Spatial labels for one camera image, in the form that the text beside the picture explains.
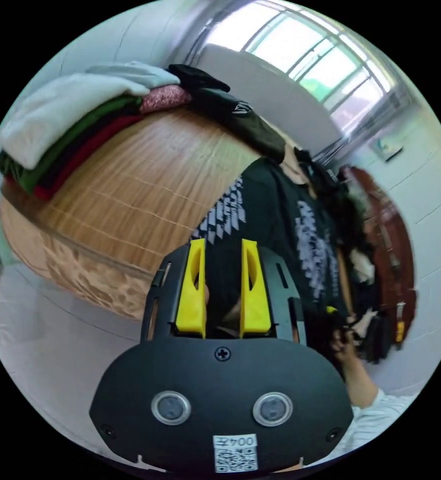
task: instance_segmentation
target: printed label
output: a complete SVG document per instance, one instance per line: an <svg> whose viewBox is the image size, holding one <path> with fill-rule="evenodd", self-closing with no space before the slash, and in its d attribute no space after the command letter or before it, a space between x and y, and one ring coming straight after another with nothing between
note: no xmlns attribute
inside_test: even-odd
<svg viewBox="0 0 441 480"><path fill-rule="evenodd" d="M215 471L218 474L235 474L257 470L257 436L214 435Z"/></svg>

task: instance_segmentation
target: white towel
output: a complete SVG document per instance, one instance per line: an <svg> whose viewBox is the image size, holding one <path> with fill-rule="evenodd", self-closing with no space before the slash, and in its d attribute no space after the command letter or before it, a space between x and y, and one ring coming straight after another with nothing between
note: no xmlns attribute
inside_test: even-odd
<svg viewBox="0 0 441 480"><path fill-rule="evenodd" d="M75 73L47 83L27 97L0 130L0 145L25 169L86 114L123 94L145 97L139 83L106 75Z"/></svg>
<svg viewBox="0 0 441 480"><path fill-rule="evenodd" d="M148 89L156 89L166 85L180 85L181 81L172 73L157 66L147 65L140 61L129 63L106 62L93 65L86 70L89 74L111 75L131 82L145 85Z"/></svg>

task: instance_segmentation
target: white cloth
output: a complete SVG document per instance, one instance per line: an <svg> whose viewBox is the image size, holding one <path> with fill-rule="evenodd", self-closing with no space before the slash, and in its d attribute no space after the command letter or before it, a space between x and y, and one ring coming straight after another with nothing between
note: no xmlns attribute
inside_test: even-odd
<svg viewBox="0 0 441 480"><path fill-rule="evenodd" d="M148 89L156 89L166 85L180 85L181 81L172 73L158 66L147 65L140 61L129 63L106 62L90 66L88 74L110 75L120 77L131 82L146 86Z"/></svg>
<svg viewBox="0 0 441 480"><path fill-rule="evenodd" d="M417 395L392 396L379 390L371 406L352 407L354 418L332 452L305 467L313 467L358 449L387 430L411 405Z"/></svg>
<svg viewBox="0 0 441 480"><path fill-rule="evenodd" d="M0 130L0 145L25 169L86 114L123 94L145 97L149 89L124 78L88 73L61 76L19 105Z"/></svg>
<svg viewBox="0 0 441 480"><path fill-rule="evenodd" d="M368 282L370 285L372 285L374 283L376 267L372 265L367 256L354 248L350 252L350 261L352 262L359 280L361 282Z"/></svg>

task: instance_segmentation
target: folded clothes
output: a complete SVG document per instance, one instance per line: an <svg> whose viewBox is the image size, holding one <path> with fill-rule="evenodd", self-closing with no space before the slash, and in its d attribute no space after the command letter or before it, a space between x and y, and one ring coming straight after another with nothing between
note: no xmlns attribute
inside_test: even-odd
<svg viewBox="0 0 441 480"><path fill-rule="evenodd" d="M196 88L189 93L193 110L223 125L261 155L283 162L286 141L248 103L214 88Z"/></svg>
<svg viewBox="0 0 441 480"><path fill-rule="evenodd" d="M163 68L147 65L140 61L99 63L90 66L85 72L88 74L120 77L144 85L148 89L156 89L166 85L179 85L181 83L178 77Z"/></svg>
<svg viewBox="0 0 441 480"><path fill-rule="evenodd" d="M76 73L47 83L23 100L0 129L1 148L22 167L36 168L47 150L99 105L123 94L144 97L149 89L124 78Z"/></svg>
<svg viewBox="0 0 441 480"><path fill-rule="evenodd" d="M151 114L169 110L192 101L191 94L178 85L166 85L154 88L142 100L139 108L142 114Z"/></svg>
<svg viewBox="0 0 441 480"><path fill-rule="evenodd" d="M121 130L139 122L143 119L143 115L137 113L135 115L120 116L115 118L110 124L104 126L96 135L89 138L78 150L75 152L70 160L64 165L64 168L57 175L55 181L46 184L38 184L34 187L34 195L41 200L50 200L53 195L61 188L69 176L82 163L84 163L97 149L104 145L114 135Z"/></svg>
<svg viewBox="0 0 441 480"><path fill-rule="evenodd" d="M231 91L231 87L223 81L217 80L212 75L193 66L171 64L167 70L180 79L180 86L186 90L208 88L223 92Z"/></svg>
<svg viewBox="0 0 441 480"><path fill-rule="evenodd" d="M109 100L90 111L45 152L35 169L22 168L17 161L8 155L8 152L2 151L0 153L0 172L3 175L10 173L15 181L18 182L26 192L31 194L34 192L34 187L58 160L64 149L74 142L87 128L97 123L105 115L125 108L129 104L138 108L141 102L142 99L139 97L123 95Z"/></svg>
<svg viewBox="0 0 441 480"><path fill-rule="evenodd" d="M135 102L128 103L125 107L111 111L98 121L88 126L72 142L70 142L56 158L55 162L42 175L36 184L44 190L51 190L59 178L61 172L71 162L72 157L99 132L110 126L114 121L122 117L139 116L139 106Z"/></svg>

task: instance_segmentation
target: hand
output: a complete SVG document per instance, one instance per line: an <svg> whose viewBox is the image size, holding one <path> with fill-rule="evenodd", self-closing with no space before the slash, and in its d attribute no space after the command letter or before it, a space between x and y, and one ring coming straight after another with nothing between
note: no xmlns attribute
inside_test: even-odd
<svg viewBox="0 0 441 480"><path fill-rule="evenodd" d="M344 339L341 336L341 331L335 330L330 346L335 352L335 358L339 360L343 367L350 366L359 361L351 330L345 331Z"/></svg>

